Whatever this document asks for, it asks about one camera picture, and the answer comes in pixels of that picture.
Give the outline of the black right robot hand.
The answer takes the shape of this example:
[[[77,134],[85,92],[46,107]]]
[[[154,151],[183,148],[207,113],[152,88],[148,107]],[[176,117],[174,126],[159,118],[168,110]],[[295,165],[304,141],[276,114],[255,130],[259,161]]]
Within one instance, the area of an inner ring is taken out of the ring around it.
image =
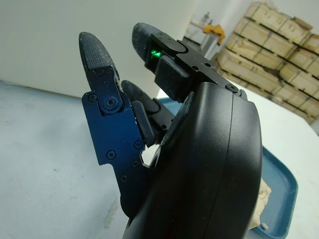
[[[242,239],[262,174],[256,106],[203,56],[137,23],[132,44],[155,83],[181,103],[172,114],[129,81],[108,51],[79,34],[90,92],[82,97],[100,165],[110,164],[129,218],[126,239]]]

